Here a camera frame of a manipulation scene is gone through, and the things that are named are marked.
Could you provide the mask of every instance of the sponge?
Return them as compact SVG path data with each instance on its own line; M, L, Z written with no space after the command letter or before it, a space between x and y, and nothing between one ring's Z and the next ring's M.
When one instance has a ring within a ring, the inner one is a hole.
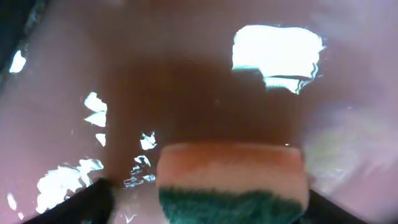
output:
M171 224L292 223L308 206L300 152L258 144L167 146L159 200Z

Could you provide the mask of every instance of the wet surface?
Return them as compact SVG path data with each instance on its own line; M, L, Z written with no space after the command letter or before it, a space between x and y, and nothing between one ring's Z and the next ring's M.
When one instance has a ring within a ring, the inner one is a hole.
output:
M39 180L56 177L60 170L77 181L68 182L75 183L66 192L72 195L71 189L90 182L82 173L91 179L101 175L95 161L105 165L104 155L113 145L123 154L111 157L127 158L133 175L125 182L131 188L122 196L117 223L165 223L157 192L148 184L159 156L159 150L150 149L154 138L159 146L211 138L299 146L321 194L369 220L396 213L392 3L352 1L347 8L357 17L350 21L359 30L341 34L333 32L332 17L314 25L313 2L281 1L270 11L262 1L246 9L234 1L229 14L220 14L225 5L218 2L212 9L203 4L201 10L194 1L179 7L125 1L51 5L32 36L24 69L7 81L0 96L0 219L14 223L37 214L43 193ZM158 15L167 8L173 16L166 21ZM191 13L177 13L182 9ZM245 10L251 16L243 16ZM258 17L265 11L267 16ZM186 19L176 22L181 17ZM306 27L323 37L318 78L299 95L266 89L271 81L264 82L258 72L229 72L235 33L258 21ZM161 24L173 24L173 32ZM364 24L371 28L362 29ZM165 55L167 63L161 60ZM108 133L114 137L105 138ZM139 147L140 139L148 150ZM85 164L89 161L95 166Z

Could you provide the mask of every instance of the green scouring pad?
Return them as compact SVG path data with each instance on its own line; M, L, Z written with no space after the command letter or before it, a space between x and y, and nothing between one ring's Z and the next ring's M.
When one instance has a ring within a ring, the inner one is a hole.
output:
M171 224L288 224L303 214L299 202L263 190L231 194L161 187L159 200Z

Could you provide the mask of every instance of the black object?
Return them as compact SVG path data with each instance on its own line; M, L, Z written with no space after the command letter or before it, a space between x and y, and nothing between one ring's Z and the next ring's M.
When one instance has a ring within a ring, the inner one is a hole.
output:
M24 224L106 224L114 208L111 182L99 179L53 209Z

